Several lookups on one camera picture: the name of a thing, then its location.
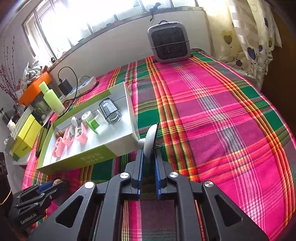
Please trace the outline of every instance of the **bed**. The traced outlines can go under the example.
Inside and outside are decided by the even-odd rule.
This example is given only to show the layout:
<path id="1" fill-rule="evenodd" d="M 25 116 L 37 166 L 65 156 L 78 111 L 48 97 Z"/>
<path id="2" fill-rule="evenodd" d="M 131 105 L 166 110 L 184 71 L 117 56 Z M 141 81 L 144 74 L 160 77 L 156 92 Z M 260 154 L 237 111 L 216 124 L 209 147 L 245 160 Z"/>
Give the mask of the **bed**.
<path id="1" fill-rule="evenodd" d="M 149 57 L 97 80 L 99 85 L 75 106 L 125 82 L 140 136 L 159 122 L 162 157 L 175 171 L 192 181 L 213 181 L 270 240 L 279 236 L 295 211 L 296 144 L 278 111 L 252 84 L 202 52 L 171 64 Z M 35 150 L 23 188 L 61 177 L 74 193 L 88 180 L 109 180 L 135 159 L 130 153 L 49 177 L 36 170 Z M 59 205 L 53 203 L 47 215 Z M 172 201 L 159 202 L 147 189 L 140 201 L 124 204 L 122 240 L 175 240 L 173 210 Z"/>

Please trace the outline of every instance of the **pink plastic object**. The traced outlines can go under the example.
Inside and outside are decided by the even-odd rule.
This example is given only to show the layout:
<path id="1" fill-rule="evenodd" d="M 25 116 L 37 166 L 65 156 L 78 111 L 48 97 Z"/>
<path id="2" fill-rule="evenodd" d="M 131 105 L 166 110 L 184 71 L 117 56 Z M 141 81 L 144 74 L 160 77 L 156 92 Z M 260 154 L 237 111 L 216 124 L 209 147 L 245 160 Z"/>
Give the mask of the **pink plastic object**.
<path id="1" fill-rule="evenodd" d="M 54 145 L 54 150 L 52 151 L 53 157 L 61 157 L 65 148 L 65 144 L 63 143 L 63 138 L 59 137 Z"/>
<path id="2" fill-rule="evenodd" d="M 80 143 L 86 143 L 87 141 L 87 129 L 84 123 L 81 123 L 81 127 L 75 128 L 75 137 Z"/>
<path id="3" fill-rule="evenodd" d="M 74 130 L 74 126 L 70 126 L 70 128 L 65 130 L 65 134 L 63 137 L 63 143 L 66 146 L 71 146 L 74 140 L 74 135 L 75 135 L 75 130 Z"/>

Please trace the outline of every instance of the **window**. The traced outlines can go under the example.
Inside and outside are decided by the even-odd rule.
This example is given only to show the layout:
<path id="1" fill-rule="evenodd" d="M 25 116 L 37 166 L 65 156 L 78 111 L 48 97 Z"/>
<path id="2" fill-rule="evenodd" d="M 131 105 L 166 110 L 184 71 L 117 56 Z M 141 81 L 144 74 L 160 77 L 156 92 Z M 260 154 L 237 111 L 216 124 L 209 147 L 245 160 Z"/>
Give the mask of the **window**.
<path id="1" fill-rule="evenodd" d="M 37 58 L 49 64 L 81 40 L 125 18 L 158 7 L 198 6 L 196 0 L 43 0 L 24 22 Z"/>

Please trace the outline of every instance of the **green and white box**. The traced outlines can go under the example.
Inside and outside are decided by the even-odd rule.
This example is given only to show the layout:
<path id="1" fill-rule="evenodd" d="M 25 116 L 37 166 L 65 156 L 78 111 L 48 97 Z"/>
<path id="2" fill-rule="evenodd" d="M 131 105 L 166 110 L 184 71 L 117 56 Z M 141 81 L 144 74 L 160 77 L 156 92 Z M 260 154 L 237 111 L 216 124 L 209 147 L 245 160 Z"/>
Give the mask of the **green and white box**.
<path id="1" fill-rule="evenodd" d="M 73 116 L 81 120 L 87 112 L 99 109 L 99 103 L 110 98 L 121 112 L 121 119 L 115 124 L 102 124 L 94 133 L 87 127 L 88 140 L 81 144 L 74 139 L 70 147 L 65 146 L 61 157 L 53 157 L 55 134 L 71 126 Z M 110 160 L 117 156 L 138 150 L 140 138 L 130 94 L 124 83 L 115 85 L 72 109 L 56 120 L 45 139 L 37 169 L 46 175 L 57 174 Z"/>

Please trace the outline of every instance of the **yellow rubber band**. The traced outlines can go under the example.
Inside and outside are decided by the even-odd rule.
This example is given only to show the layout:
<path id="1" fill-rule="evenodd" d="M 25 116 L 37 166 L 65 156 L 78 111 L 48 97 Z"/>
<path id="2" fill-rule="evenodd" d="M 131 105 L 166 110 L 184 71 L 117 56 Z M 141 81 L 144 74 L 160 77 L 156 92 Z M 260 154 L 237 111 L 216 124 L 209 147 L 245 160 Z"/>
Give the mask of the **yellow rubber band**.
<path id="1" fill-rule="evenodd" d="M 8 199 L 8 197 L 9 197 L 10 194 L 11 194 L 11 189 L 10 189 L 10 192 L 7 195 L 7 197 L 4 199 L 4 201 L 2 203 L 0 203 L 0 206 L 3 205 L 7 201 L 7 199 Z"/>

